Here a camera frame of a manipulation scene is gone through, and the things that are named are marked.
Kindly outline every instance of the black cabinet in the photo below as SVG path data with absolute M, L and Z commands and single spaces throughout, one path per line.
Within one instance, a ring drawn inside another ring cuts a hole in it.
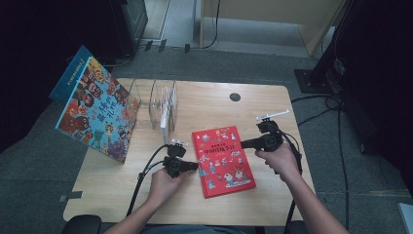
M 409 0 L 355 1 L 329 56 L 344 64 L 339 84 L 362 143 L 400 169 L 413 194 L 412 12 Z

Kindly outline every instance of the floor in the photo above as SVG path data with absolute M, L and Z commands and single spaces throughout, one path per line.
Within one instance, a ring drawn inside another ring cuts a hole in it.
M 184 48 L 185 44 L 190 44 L 191 49 L 200 49 L 200 0 L 146 0 L 145 3 L 149 22 L 142 43 L 153 40 L 154 45 L 160 45 L 162 40 L 167 40 L 170 47 Z M 213 40 L 214 24 L 215 19 L 205 22 L 204 46 Z M 322 56 L 333 31 L 334 28 L 328 31 L 313 58 Z M 217 40 L 208 49 L 298 58 L 309 56 L 296 24 L 238 19 L 219 19 Z

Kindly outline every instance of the open book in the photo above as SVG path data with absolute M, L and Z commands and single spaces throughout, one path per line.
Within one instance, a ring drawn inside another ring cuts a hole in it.
M 140 99 L 81 47 L 50 94 L 65 105 L 56 129 L 125 163 Z

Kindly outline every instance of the human hand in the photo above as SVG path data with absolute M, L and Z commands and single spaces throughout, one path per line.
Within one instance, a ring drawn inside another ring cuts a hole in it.
M 151 188 L 146 202 L 160 208 L 176 192 L 186 176 L 188 176 L 187 172 L 172 178 L 165 168 L 153 173 Z
M 255 151 L 255 155 L 265 160 L 265 164 L 274 169 L 282 181 L 286 182 L 291 176 L 300 176 L 297 161 L 291 147 L 283 143 L 274 152 Z

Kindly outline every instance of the colorful book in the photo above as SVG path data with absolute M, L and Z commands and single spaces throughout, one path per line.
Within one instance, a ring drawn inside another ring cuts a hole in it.
M 79 50 L 50 95 L 65 101 L 56 129 L 125 163 L 140 99 L 85 49 Z
M 236 126 L 192 133 L 206 198 L 255 187 Z

